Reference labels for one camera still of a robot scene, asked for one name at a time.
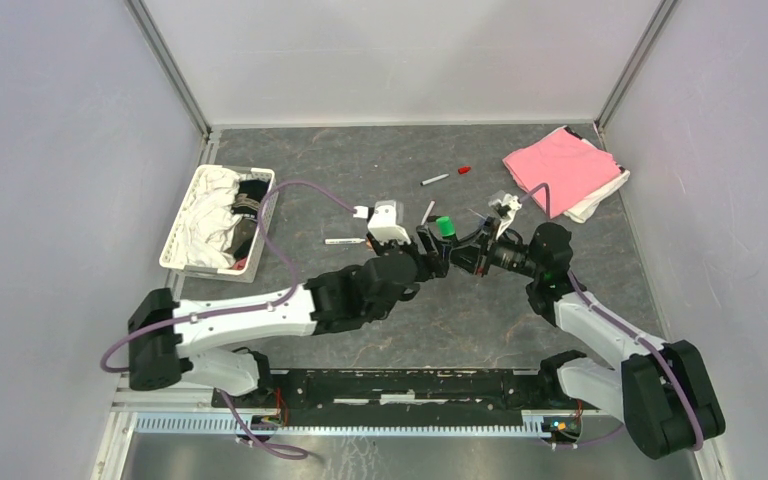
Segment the green pen cap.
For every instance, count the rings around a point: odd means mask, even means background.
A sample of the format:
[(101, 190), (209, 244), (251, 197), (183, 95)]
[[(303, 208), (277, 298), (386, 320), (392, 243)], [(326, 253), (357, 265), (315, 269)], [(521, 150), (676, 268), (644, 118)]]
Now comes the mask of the green pen cap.
[(435, 219), (435, 225), (439, 229), (440, 235), (444, 239), (456, 237), (456, 228), (449, 216), (440, 216)]

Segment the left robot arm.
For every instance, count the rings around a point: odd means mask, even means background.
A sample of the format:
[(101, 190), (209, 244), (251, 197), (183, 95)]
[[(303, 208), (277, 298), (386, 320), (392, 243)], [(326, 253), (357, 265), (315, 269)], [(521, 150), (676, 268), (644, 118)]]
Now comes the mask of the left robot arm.
[(448, 273), (447, 245), (428, 228), (416, 243), (380, 246), (362, 265), (320, 274), (303, 285), (250, 297), (177, 300), (168, 288), (150, 291), (128, 321), (128, 377), (134, 391), (181, 381), (223, 390), (250, 407), (274, 394), (265, 355), (231, 346), (270, 337), (309, 337), (358, 330), (384, 320), (421, 283)]

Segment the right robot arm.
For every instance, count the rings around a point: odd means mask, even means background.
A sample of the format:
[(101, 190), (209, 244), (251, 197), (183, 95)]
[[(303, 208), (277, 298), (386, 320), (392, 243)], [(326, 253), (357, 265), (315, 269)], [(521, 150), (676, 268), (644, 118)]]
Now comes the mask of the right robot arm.
[(529, 278), (525, 292), (534, 313), (606, 361), (601, 366), (578, 351), (545, 359), (537, 382), (545, 405), (562, 408), (576, 399), (609, 413), (651, 459), (698, 450), (725, 433), (726, 419), (698, 348), (651, 335), (602, 304), (570, 270), (569, 230), (545, 222), (524, 242), (502, 233), (493, 218), (465, 237), (456, 235), (447, 217), (435, 224), (445, 260), (477, 276), (499, 267)]

